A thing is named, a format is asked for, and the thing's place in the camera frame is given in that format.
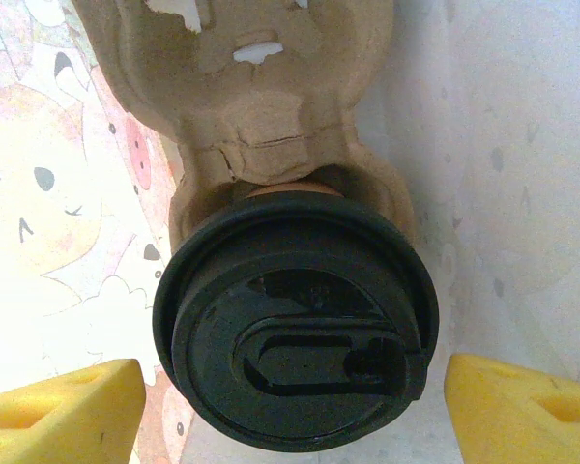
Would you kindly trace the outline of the black plastic cup lid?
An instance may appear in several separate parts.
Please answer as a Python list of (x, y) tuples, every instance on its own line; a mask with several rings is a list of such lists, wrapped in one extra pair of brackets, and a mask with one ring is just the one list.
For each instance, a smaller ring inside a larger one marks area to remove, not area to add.
[(421, 397), (439, 307), (389, 221), (289, 191), (244, 199), (184, 240), (152, 327), (165, 373), (208, 424), (301, 453), (356, 441)]

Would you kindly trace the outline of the brown paper coffee cup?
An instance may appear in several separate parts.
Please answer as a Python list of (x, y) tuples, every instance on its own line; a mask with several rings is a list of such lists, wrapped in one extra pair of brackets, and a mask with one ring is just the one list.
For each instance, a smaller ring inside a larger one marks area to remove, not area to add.
[(253, 198), (267, 194), (287, 193), (287, 192), (310, 192), (343, 197), (342, 193), (340, 193), (339, 191), (330, 186), (306, 180), (258, 187), (252, 192), (250, 192), (246, 197)]

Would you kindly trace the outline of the pulp cardboard cup carrier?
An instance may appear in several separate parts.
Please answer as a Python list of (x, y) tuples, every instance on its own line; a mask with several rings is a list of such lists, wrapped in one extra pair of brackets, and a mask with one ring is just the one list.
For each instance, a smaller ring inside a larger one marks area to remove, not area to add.
[(355, 124), (386, 58), (393, 1), (195, 0), (193, 31), (155, 0), (72, 0), (118, 103), (178, 146), (173, 248), (250, 189), (296, 181), (327, 185), (416, 238), (403, 178)]

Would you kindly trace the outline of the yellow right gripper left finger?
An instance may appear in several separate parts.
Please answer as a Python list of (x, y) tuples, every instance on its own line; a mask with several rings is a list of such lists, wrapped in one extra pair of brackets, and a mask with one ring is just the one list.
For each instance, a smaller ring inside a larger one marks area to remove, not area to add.
[(0, 464), (129, 464), (146, 402), (115, 360), (0, 393)]

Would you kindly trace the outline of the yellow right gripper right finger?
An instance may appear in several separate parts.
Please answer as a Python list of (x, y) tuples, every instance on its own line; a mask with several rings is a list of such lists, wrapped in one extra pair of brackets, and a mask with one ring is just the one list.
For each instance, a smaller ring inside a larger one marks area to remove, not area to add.
[(456, 354), (444, 382), (464, 464), (580, 464), (580, 384)]

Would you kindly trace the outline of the white printed paper bag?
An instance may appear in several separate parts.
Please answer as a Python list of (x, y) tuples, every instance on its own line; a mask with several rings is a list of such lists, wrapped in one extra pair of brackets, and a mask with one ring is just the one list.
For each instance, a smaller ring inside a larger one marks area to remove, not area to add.
[(421, 400), (311, 454), (241, 445), (170, 385), (150, 328), (175, 145), (112, 98), (71, 0), (0, 0), (0, 393), (135, 358), (129, 464), (462, 464), (453, 353), (580, 383), (580, 0), (396, 0), (361, 142), (408, 183), (441, 331)]

